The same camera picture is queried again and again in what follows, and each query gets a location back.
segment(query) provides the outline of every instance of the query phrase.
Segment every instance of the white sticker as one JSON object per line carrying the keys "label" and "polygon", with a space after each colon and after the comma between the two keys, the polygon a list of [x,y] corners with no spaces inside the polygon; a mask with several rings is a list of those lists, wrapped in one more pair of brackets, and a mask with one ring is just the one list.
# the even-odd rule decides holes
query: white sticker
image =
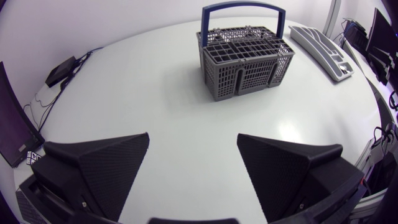
{"label": "white sticker", "polygon": [[25,144],[23,144],[18,150],[22,152],[26,148]]}

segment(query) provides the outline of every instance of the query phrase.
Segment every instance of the white wall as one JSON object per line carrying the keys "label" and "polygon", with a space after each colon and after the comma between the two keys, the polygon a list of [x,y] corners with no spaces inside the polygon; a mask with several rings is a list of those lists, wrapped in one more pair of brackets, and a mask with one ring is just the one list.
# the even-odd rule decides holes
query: white wall
{"label": "white wall", "polygon": [[[33,99],[51,69],[68,57],[148,30],[199,20],[201,8],[216,2],[221,1],[8,0],[0,13],[0,60],[24,105]],[[330,7],[330,0],[265,2],[284,8],[287,19],[320,30]],[[240,7],[213,15],[276,17],[277,13]]]}

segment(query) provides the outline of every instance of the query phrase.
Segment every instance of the dishwasher cutlery basket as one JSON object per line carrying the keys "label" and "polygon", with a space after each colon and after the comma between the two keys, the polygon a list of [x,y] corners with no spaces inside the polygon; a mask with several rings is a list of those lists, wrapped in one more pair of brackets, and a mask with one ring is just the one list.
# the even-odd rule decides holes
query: dishwasher cutlery basket
{"label": "dishwasher cutlery basket", "polygon": [[[210,12],[236,6],[259,6],[279,11],[276,35],[265,27],[208,30]],[[282,40],[285,10],[262,2],[231,1],[202,10],[200,65],[215,101],[280,85],[294,51]]]}

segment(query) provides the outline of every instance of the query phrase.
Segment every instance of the blue handle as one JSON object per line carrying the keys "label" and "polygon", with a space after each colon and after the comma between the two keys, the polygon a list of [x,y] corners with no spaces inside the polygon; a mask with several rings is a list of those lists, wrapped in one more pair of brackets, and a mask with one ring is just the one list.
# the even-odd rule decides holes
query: blue handle
{"label": "blue handle", "polygon": [[266,7],[266,8],[278,11],[279,12],[278,28],[276,31],[276,36],[280,39],[282,38],[282,36],[284,34],[284,26],[285,26],[285,16],[286,16],[285,9],[281,9],[279,7],[273,6],[271,4],[266,4],[263,2],[229,1],[229,2],[222,2],[222,3],[212,4],[212,5],[203,7],[202,13],[201,13],[201,31],[200,31],[200,45],[202,47],[207,46],[207,34],[208,34],[208,29],[209,29],[210,12],[217,11],[220,9],[226,9],[229,7],[236,7],[236,6],[259,6],[259,7]]}

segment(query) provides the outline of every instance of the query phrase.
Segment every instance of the white table surface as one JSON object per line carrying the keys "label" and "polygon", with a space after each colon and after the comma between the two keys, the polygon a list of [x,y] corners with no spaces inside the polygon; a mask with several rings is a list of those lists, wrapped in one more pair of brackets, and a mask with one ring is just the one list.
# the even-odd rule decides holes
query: white table surface
{"label": "white table surface", "polygon": [[[266,26],[277,19],[212,19],[210,27]],[[47,141],[81,142],[148,132],[150,144],[119,222],[151,217],[208,220],[266,219],[241,159],[238,133],[304,144],[342,144],[354,164],[379,112],[364,75],[334,82],[290,38],[295,55],[280,86],[214,102],[201,76],[195,33],[200,21],[140,34],[95,52],[54,106],[42,135]],[[59,91],[44,86],[50,102]],[[33,100],[35,118],[41,116]],[[16,187],[30,167],[14,169]]]}

